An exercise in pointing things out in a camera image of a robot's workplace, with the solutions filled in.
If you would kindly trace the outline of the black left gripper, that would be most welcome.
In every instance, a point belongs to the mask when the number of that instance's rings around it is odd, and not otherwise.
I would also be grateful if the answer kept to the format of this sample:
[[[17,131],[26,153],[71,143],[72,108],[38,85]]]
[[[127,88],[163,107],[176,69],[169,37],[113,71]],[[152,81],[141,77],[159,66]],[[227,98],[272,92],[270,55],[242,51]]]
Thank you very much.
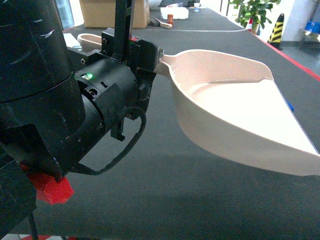
[[[81,33],[77,41],[81,50],[69,53],[80,91],[96,107],[104,131],[123,141],[124,118],[135,120],[136,108],[148,109],[160,50],[135,36],[121,44],[113,28],[101,35]]]

